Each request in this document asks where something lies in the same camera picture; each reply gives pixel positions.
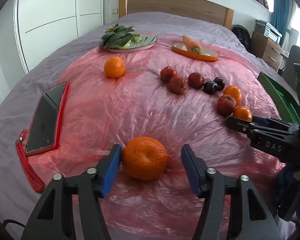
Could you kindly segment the right blue gloved hand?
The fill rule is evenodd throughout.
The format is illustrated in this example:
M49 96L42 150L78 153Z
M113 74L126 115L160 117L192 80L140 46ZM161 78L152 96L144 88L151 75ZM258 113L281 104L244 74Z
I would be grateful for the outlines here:
M300 170L286 166L280 171L278 181L276 202L279 217L290 221L296 215L300 220Z

